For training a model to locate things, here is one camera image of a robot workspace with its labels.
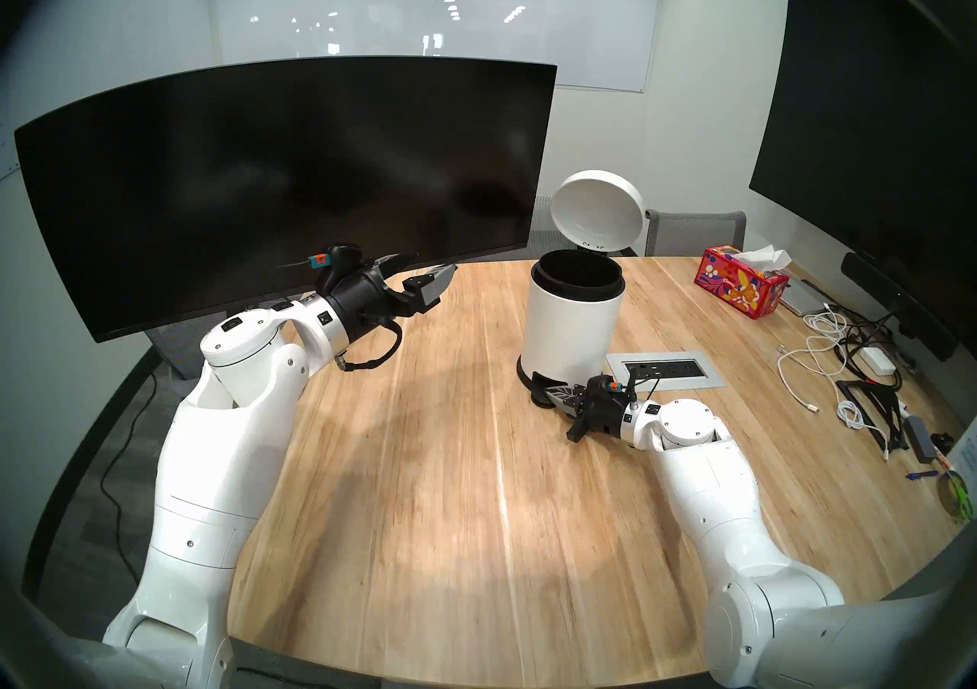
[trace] white charging cable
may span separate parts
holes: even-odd
[[[832,382],[832,390],[834,390],[834,399],[837,403],[835,409],[835,414],[841,419],[841,421],[850,429],[874,429],[879,434],[882,435],[883,441],[885,441],[885,447],[883,449],[883,456],[886,461],[889,459],[889,445],[888,441],[885,440],[885,434],[881,429],[875,426],[869,426],[865,423],[865,419],[862,418],[862,412],[859,410],[856,403],[851,400],[841,399],[841,395],[838,394],[838,389],[834,385],[834,380],[832,376],[838,375],[841,371],[845,370],[845,366],[848,363],[848,353],[844,347],[841,346],[841,340],[845,338],[845,334],[848,333],[848,319],[845,319],[841,313],[834,312],[831,308],[827,307],[825,303],[825,312],[814,313],[804,317],[804,324],[817,332],[817,334],[812,334],[804,340],[805,347],[798,350],[787,350],[784,345],[780,345],[777,350],[780,352],[780,357],[777,359],[777,372],[780,374],[780,381],[784,383],[787,387],[787,392],[790,396],[802,406],[811,411],[811,413],[819,413],[821,411],[818,406],[813,403],[805,403],[801,400],[797,393],[790,388],[787,383],[787,377],[784,375],[784,361],[791,359],[794,363],[803,368],[807,368],[811,373],[816,373],[818,375],[824,376],[828,381]],[[824,340],[827,345],[821,347],[813,347],[812,342],[816,340]],[[826,353],[830,350],[834,350],[837,347],[841,351],[841,367],[838,370],[826,371],[821,362],[818,360],[815,353]],[[796,356],[802,353],[807,353],[811,356],[811,360],[814,362],[816,368],[811,368],[804,361],[801,361]]]

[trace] tissue box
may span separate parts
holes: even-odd
[[[708,248],[698,264],[696,284],[758,319],[774,311],[790,277],[783,271],[757,271],[736,260],[738,252],[729,244]]]

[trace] power adapter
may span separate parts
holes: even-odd
[[[879,348],[863,347],[858,354],[876,376],[891,376],[896,373],[896,366]]]

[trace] monitor screen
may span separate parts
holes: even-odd
[[[311,288],[333,242],[416,265],[524,246],[556,66],[315,58],[85,98],[16,132],[96,341]]]
[[[907,0],[788,0],[750,188],[863,255],[971,350],[977,69]]]

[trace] trash can lid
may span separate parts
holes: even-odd
[[[599,252],[631,246],[641,235],[645,203],[624,177],[580,171],[560,184],[550,202],[553,223],[574,244]]]

